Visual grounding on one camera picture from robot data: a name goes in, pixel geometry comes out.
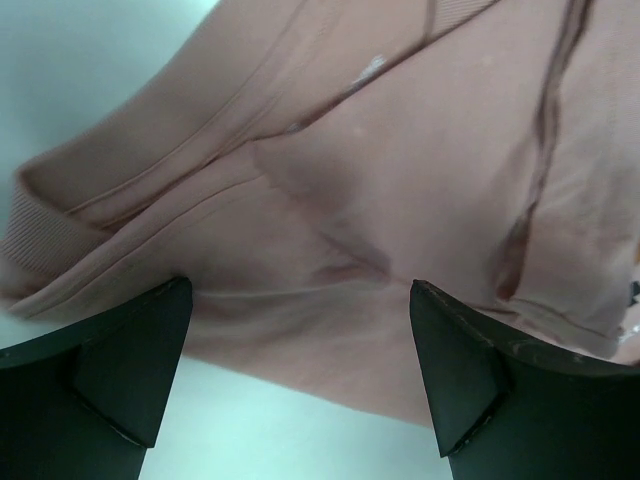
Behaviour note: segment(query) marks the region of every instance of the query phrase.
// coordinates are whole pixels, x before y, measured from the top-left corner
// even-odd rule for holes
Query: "folded garment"
[[[610,357],[640,234],[635,0],[223,1],[138,95],[16,173],[9,312],[174,276],[186,352],[428,423],[414,278]]]

